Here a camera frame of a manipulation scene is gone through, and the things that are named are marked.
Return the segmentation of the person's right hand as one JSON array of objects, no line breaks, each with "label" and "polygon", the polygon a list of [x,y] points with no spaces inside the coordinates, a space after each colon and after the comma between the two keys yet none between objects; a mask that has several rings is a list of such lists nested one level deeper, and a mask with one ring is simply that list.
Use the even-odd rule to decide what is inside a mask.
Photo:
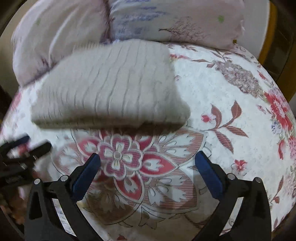
[{"label": "person's right hand", "polygon": [[23,225],[32,185],[24,185],[1,192],[1,210],[18,225]]}]

